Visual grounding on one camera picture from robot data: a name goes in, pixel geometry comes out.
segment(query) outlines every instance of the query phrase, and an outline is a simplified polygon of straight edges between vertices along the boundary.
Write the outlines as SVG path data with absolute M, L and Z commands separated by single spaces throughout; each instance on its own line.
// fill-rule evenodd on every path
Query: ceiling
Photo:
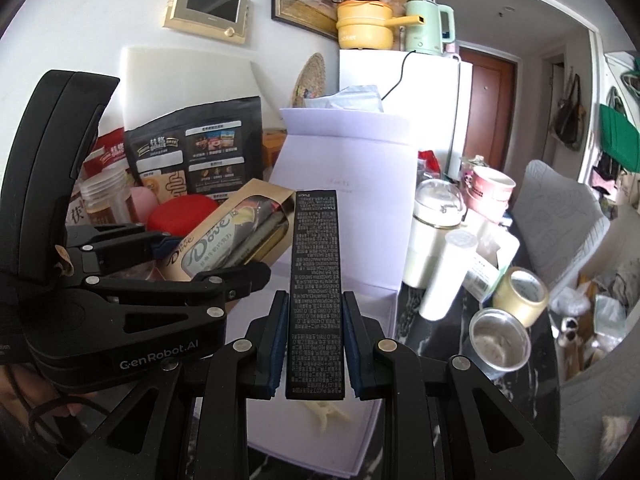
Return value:
M 582 26 L 564 12 L 540 0 L 437 2 L 453 7 L 458 40 L 488 46 L 519 57 L 538 52 Z M 504 7 L 515 10 L 511 12 Z

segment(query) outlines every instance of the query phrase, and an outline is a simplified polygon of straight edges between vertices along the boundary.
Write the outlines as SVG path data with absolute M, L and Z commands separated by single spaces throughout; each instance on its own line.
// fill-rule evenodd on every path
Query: green bag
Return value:
M 640 173 L 640 134 L 623 114 L 614 109 L 616 97 L 617 92 L 612 88 L 609 93 L 611 106 L 600 105 L 600 146 L 625 170 Z

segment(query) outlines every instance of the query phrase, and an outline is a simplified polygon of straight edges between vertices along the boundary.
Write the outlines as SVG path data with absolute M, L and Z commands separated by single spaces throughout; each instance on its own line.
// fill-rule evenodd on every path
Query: white refrigerator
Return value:
M 418 150 L 433 150 L 440 168 L 458 178 L 471 103 L 471 63 L 397 50 L 341 50 L 340 90 L 377 85 L 385 113 L 410 120 Z

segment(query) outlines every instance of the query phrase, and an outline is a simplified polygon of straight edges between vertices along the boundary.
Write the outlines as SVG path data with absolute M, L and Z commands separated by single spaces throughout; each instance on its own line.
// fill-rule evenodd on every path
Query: triangular cutout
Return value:
M 521 446 L 524 438 L 509 419 L 480 388 L 474 388 L 474 399 L 480 414 L 484 437 L 492 453 Z
M 171 325 L 189 319 L 188 314 L 160 314 L 135 312 L 124 317 L 123 330 L 127 334 L 144 332 L 152 328 Z
M 108 446 L 138 454 L 145 443 L 146 428 L 154 412 L 158 390 L 150 389 L 107 437 Z

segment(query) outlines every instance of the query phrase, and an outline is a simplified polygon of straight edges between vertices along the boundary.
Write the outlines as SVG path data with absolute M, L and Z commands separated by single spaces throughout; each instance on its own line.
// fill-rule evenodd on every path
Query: brown door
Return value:
M 466 48 L 460 49 L 460 57 L 474 66 L 463 155 L 482 155 L 492 168 L 502 170 L 511 133 L 516 64 Z

